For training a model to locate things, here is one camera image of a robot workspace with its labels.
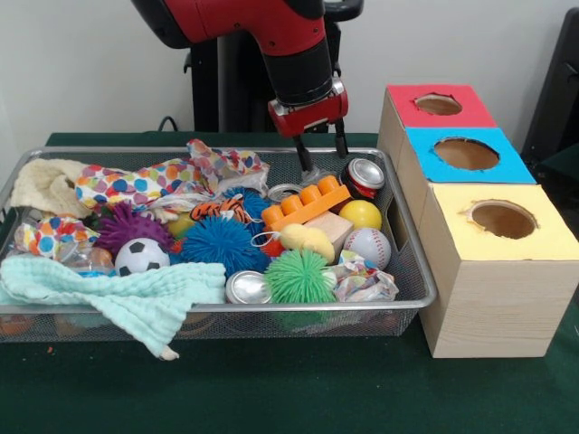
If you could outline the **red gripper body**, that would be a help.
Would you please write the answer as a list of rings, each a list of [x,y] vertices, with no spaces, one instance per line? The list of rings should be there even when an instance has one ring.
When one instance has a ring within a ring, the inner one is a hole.
[[[276,99],[268,102],[268,111],[277,131],[283,137],[296,137],[322,123],[335,123],[348,112],[347,93],[330,95],[307,106],[290,108]]]

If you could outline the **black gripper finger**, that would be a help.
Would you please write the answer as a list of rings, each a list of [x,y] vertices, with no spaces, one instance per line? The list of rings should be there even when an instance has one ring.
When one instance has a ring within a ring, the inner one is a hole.
[[[346,142],[345,123],[342,118],[336,120],[335,130],[335,144],[337,154],[339,157],[346,157],[348,155],[348,147]]]
[[[301,170],[303,172],[310,172],[312,170],[312,160],[309,150],[305,147],[302,141],[301,135],[294,136],[292,139],[297,150]]]

